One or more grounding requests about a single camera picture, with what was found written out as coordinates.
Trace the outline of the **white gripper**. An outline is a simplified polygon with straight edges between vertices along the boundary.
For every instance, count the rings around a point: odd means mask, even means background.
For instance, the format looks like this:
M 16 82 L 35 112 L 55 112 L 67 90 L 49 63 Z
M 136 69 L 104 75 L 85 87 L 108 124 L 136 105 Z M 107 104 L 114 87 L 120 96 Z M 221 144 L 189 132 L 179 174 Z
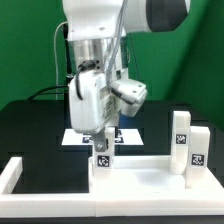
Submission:
M 79 84 L 73 78 L 69 84 L 69 109 L 72 128 L 77 133 L 93 134 L 95 151 L 105 152 L 107 140 L 102 129 L 121 109 L 120 100 L 106 84 L 105 74 L 81 73 Z

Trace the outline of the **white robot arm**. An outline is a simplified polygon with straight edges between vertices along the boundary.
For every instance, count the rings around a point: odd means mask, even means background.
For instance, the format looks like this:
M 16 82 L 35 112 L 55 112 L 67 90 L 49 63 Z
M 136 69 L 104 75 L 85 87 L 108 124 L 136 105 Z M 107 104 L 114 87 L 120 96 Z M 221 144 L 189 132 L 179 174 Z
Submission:
M 75 73 L 69 84 L 71 126 L 108 149 L 106 128 L 133 117 L 147 96 L 128 75 L 126 35 L 167 32 L 188 16 L 190 0 L 62 0 Z

